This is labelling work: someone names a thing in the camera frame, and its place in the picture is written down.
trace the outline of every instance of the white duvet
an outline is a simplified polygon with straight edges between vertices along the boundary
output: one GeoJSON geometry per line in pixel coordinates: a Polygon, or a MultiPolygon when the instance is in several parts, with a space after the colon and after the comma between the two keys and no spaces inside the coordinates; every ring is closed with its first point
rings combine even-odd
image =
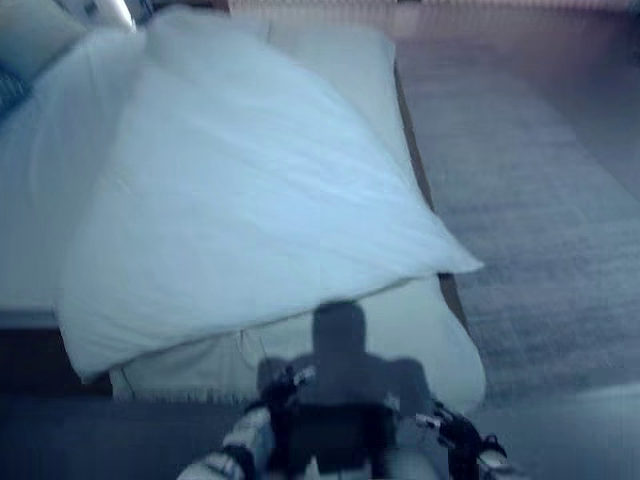
{"type": "Polygon", "coordinates": [[[134,37],[144,48],[61,284],[81,376],[479,266],[312,72],[182,10],[134,37]]]}

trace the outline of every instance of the bed sheet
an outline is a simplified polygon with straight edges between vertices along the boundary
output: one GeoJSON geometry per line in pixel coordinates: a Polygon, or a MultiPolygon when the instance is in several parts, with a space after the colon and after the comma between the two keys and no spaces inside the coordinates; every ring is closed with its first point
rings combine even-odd
{"type": "MultiPolygon", "coordinates": [[[[257,19],[231,23],[263,41],[269,34],[257,19]]],[[[109,151],[116,99],[124,102],[143,48],[125,32],[101,30],[38,77],[30,98],[0,123],[0,328],[57,328],[64,252],[109,151]],[[126,55],[122,42],[133,46],[126,55]],[[71,61],[89,49],[103,61],[71,61]],[[96,103],[100,97],[109,100],[96,103]]]]}
{"type": "MultiPolygon", "coordinates": [[[[394,47],[384,35],[368,29],[272,24],[266,41],[328,79],[350,100],[394,153],[407,181],[418,188],[396,97],[394,47]]],[[[371,295],[360,305],[367,319],[368,352],[389,361],[417,360],[430,389],[461,411],[482,400],[485,376],[477,349],[444,302],[436,276],[371,295]]],[[[252,397],[260,362],[311,353],[312,331],[312,315],[305,314],[141,357],[111,370],[114,396],[252,397]]]]}

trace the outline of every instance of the floor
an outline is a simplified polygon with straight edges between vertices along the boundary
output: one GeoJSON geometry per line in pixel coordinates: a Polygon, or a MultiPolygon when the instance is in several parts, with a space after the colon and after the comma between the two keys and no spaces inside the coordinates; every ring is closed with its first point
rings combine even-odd
{"type": "MultiPolygon", "coordinates": [[[[406,4],[376,7],[398,40],[474,37],[497,48],[640,200],[640,69],[618,14],[406,4]]],[[[476,412],[534,478],[640,478],[640,387],[476,412]]],[[[219,441],[237,409],[116,405],[104,399],[0,402],[3,478],[175,478],[219,441]]]]}

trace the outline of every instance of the white sheet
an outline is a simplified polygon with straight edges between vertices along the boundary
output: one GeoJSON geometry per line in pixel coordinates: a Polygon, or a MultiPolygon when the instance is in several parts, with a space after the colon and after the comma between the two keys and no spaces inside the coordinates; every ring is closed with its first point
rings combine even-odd
{"type": "Polygon", "coordinates": [[[84,377],[479,266],[357,110],[214,20],[175,11],[139,33],[144,59],[62,282],[62,332],[84,377]]]}
{"type": "Polygon", "coordinates": [[[141,40],[89,36],[0,124],[0,310],[54,308],[66,248],[109,153],[141,40]]]}
{"type": "MultiPolygon", "coordinates": [[[[432,394],[451,408],[467,412],[480,404],[485,375],[478,351],[444,302],[437,277],[413,280],[359,304],[369,354],[417,361],[432,394]]],[[[313,318],[307,313],[142,356],[110,374],[119,400],[250,400],[258,393],[265,358],[293,361],[312,352],[313,318]]],[[[363,372],[362,381],[369,373],[363,372]]]]}
{"type": "MultiPolygon", "coordinates": [[[[297,28],[274,23],[271,45],[295,58],[352,102],[411,176],[411,159],[395,96],[394,48],[379,32],[349,27],[297,28]]],[[[362,299],[367,351],[386,360],[412,358],[442,401],[466,412],[484,397],[478,351],[446,306],[437,277],[362,299]]],[[[252,399],[260,362],[293,360],[312,351],[312,319],[304,314],[273,324],[215,335],[142,356],[110,371],[116,399],[228,402],[252,399]]]]}

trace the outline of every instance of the wooden bed frame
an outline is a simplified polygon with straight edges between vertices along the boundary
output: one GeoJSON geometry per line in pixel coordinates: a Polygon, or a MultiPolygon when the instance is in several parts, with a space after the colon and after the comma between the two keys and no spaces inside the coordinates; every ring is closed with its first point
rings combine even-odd
{"type": "MultiPolygon", "coordinates": [[[[413,132],[413,124],[406,103],[402,83],[395,69],[398,104],[404,124],[405,138],[411,163],[425,201],[433,208],[431,190],[413,132]]],[[[449,309],[467,329],[453,275],[439,275],[440,288],[449,309]]],[[[53,329],[0,330],[0,394],[69,396],[111,396],[107,375],[91,385],[83,385],[74,372],[62,336],[53,329]]]]}

